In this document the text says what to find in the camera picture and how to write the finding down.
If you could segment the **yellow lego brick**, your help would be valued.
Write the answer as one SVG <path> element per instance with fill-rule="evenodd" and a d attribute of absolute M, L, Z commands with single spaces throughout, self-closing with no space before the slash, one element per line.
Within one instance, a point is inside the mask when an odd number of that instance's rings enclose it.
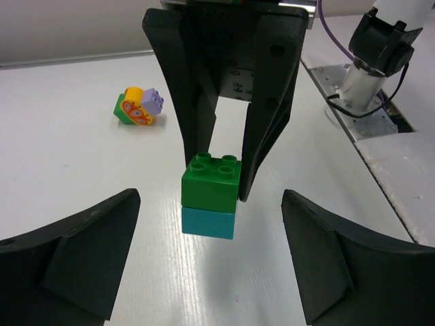
<path fill-rule="evenodd" d="M 120 104 L 121 110 L 136 125 L 149 126 L 154 117 L 141 104 L 145 91 L 138 87 L 129 87 L 124 92 L 124 100 Z"/>

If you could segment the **teal lego brick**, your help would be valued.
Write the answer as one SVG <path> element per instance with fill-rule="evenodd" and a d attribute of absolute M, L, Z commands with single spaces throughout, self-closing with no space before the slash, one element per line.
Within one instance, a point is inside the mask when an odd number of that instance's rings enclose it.
<path fill-rule="evenodd" d="M 232 240 L 234 238 L 235 217 L 235 213 L 206 211 L 183 206 L 181 209 L 181 228 L 184 234 Z"/>

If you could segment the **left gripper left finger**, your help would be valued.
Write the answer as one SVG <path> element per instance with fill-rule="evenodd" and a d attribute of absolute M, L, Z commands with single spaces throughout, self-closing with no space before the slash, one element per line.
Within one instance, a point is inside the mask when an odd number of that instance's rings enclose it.
<path fill-rule="evenodd" d="M 104 325 L 114 309 L 139 209 L 139 192 L 130 188 L 1 240 L 1 324 Z"/>

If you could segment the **green lego brick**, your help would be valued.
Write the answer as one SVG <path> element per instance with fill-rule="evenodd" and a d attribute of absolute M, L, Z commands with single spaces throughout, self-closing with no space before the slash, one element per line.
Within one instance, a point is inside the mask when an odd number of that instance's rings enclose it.
<path fill-rule="evenodd" d="M 234 213 L 239 199 L 241 161 L 232 155 L 214 158 L 196 154 L 181 178 L 181 205 L 205 211 Z"/>

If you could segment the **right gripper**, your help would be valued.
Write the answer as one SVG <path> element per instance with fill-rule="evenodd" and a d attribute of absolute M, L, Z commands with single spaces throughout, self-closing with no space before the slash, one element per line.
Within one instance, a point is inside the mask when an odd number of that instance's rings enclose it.
<path fill-rule="evenodd" d="M 148 9 L 142 27 L 171 95 L 185 161 L 209 150 L 218 94 L 251 102 L 239 184 L 239 199 L 245 202 L 259 166 L 287 124 L 309 6 L 187 1 L 183 10 Z"/>

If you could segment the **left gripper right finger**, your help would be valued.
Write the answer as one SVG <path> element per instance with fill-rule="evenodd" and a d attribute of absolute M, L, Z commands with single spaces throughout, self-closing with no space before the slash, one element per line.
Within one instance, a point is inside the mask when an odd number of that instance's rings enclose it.
<path fill-rule="evenodd" d="M 307 325 L 433 325 L 434 249 L 392 238 L 293 190 L 281 201 Z"/>

